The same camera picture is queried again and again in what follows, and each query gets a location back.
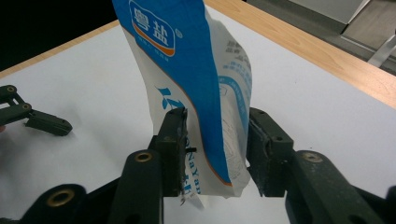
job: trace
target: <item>white tabletop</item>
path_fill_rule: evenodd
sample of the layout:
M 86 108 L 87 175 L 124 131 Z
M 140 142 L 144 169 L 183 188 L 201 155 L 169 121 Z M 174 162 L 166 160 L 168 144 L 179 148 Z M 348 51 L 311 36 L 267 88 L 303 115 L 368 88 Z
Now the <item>white tabletop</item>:
M 295 149 L 330 158 L 351 184 L 384 197 L 396 185 L 396 111 L 312 63 L 209 9 L 249 55 L 251 106 L 269 113 Z M 44 191 L 77 183 L 92 191 L 120 176 L 126 157 L 152 136 L 143 80 L 115 27 L 0 79 L 34 109 L 67 119 L 56 137 L 18 121 L 0 134 L 0 217 L 21 218 Z M 288 223 L 284 199 L 211 197 L 206 209 L 165 199 L 165 223 Z

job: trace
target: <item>screw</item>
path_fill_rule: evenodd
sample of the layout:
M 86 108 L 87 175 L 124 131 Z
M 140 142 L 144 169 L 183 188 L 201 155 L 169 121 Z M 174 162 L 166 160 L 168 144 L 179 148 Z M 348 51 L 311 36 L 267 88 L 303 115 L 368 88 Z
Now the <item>screw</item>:
M 28 104 L 26 104 L 26 105 L 23 105 L 22 108 L 23 109 L 30 109 L 30 106 Z
M 7 88 L 7 91 L 13 92 L 13 91 L 15 91 L 15 89 L 14 89 L 13 87 L 8 87 L 8 88 Z
M 307 161 L 323 162 L 323 159 L 318 154 L 312 152 L 303 153 L 303 158 L 306 159 Z
M 75 192 L 72 189 L 61 189 L 49 196 L 47 205 L 49 207 L 59 207 L 70 202 L 74 196 Z
M 152 158 L 152 155 L 150 153 L 142 152 L 142 153 L 137 154 L 134 157 L 134 160 L 139 161 L 139 162 L 145 162 L 145 161 L 150 161 L 151 158 Z

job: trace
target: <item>black metal bracket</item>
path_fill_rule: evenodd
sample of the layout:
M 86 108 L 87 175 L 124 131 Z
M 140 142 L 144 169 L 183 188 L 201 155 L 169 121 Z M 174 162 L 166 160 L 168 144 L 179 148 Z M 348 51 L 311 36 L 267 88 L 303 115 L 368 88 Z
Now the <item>black metal bracket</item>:
M 29 119 L 26 127 L 38 129 L 55 135 L 68 135 L 73 127 L 65 119 L 59 119 L 50 114 L 33 110 L 32 106 L 25 103 L 17 94 L 15 86 L 0 87 L 0 105 L 8 104 L 9 107 L 0 109 L 0 126 L 15 122 L 20 119 Z
M 148 149 L 127 158 L 120 178 L 89 194 L 78 185 L 50 189 L 29 208 L 20 224 L 163 223 L 163 197 L 183 193 L 186 120 L 185 108 L 169 111 Z M 59 206 L 50 206 L 49 199 Z
M 168 112 L 148 149 L 128 157 L 121 178 L 89 194 L 75 185 L 50 189 L 21 224 L 163 223 L 163 197 L 183 193 L 186 117 L 184 108 Z M 396 187 L 382 199 L 351 186 L 324 155 L 294 151 L 293 140 L 255 108 L 250 108 L 247 160 L 261 196 L 287 192 L 290 223 L 396 223 Z
M 288 193 L 290 223 L 396 223 L 396 187 L 386 199 L 353 187 L 324 155 L 294 151 L 293 140 L 255 108 L 250 108 L 247 160 L 261 196 Z

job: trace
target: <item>plastic bag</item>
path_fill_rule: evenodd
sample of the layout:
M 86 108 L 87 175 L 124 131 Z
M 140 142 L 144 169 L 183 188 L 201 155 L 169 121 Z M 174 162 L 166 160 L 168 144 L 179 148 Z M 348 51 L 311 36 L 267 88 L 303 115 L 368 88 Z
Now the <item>plastic bag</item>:
M 145 81 L 154 134 L 172 108 L 188 109 L 184 191 L 240 196 L 246 167 L 248 56 L 202 0 L 113 0 Z

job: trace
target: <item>table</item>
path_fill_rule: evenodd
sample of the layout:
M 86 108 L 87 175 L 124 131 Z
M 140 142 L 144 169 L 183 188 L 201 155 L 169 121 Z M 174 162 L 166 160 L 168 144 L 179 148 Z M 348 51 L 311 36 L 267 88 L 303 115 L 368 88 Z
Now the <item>table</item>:
M 238 8 L 243 3 L 228 2 L 206 1 L 212 17 L 227 26 L 249 55 L 251 106 L 269 113 L 294 139 L 295 149 L 325 154 L 351 184 L 385 196 L 396 183 L 394 79 L 352 57 L 340 62 L 341 51 L 304 34 L 293 36 L 288 26 L 272 29 L 271 21 L 253 21 L 260 27 L 268 23 L 264 31 L 270 37 L 263 38 L 224 16 L 247 15 Z M 217 7 L 223 7 L 224 14 L 214 10 Z M 240 21 L 248 22 L 244 17 Z M 284 47 L 278 45 L 279 37 L 284 37 Z M 310 56 L 302 58 L 298 50 Z M 321 57 L 328 60 L 311 63 Z M 379 75 L 362 73 L 366 82 L 356 74 L 340 79 L 338 73 L 349 74 L 343 65 L 350 63 L 358 72 L 368 69 Z M 338 66 L 329 73 L 326 67 L 331 64 Z M 74 125 L 66 137 L 24 128 L 22 122 L 8 125 L 0 134 L 0 217 L 20 218 L 41 193 L 63 183 L 97 189 L 117 178 L 126 157 L 146 148 L 151 138 L 143 80 L 118 25 L 3 77 L 0 84 L 17 86 L 33 108 Z M 383 89 L 388 94 L 376 94 Z M 211 197 L 206 209 L 197 202 L 180 206 L 179 199 L 165 199 L 164 219 L 165 223 L 287 223 L 283 203 L 260 198 L 250 182 L 241 198 Z

